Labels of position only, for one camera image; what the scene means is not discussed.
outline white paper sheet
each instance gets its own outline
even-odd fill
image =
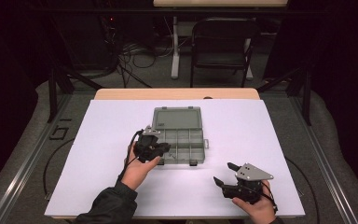
[[[90,103],[45,215],[77,216],[90,210],[99,192],[115,185],[126,148],[136,131],[152,124],[155,107],[199,106],[205,162],[196,167],[166,164],[137,189],[135,217],[243,217],[224,198],[213,177],[235,185],[228,162],[246,162],[274,175],[271,189],[278,216],[304,216],[269,113],[261,100],[97,101]]]

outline jacket sleeve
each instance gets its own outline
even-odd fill
[[[74,224],[130,223],[136,209],[138,193],[118,181],[114,188],[107,188],[95,198],[88,213],[80,214]]]
[[[280,217],[276,217],[275,220],[273,220],[271,223],[269,224],[284,224],[283,220],[281,220]]]

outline chair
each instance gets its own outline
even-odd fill
[[[252,39],[260,35],[257,23],[250,19],[208,18],[193,27],[191,81],[194,68],[241,69],[245,84],[252,57]]]

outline person's left hand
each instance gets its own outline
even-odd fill
[[[155,166],[157,166],[160,157],[156,157],[152,161],[147,161],[142,163],[135,158],[135,154],[133,153],[133,148],[135,144],[131,147],[130,157],[128,162],[130,162],[127,170],[124,173],[121,182],[127,185],[130,189],[136,190],[142,182],[144,182],[147,173],[151,171]]]

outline clear plastic organizer box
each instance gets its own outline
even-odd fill
[[[153,128],[160,131],[158,142],[171,145],[162,162],[196,166],[205,160],[205,141],[199,107],[157,107]]]

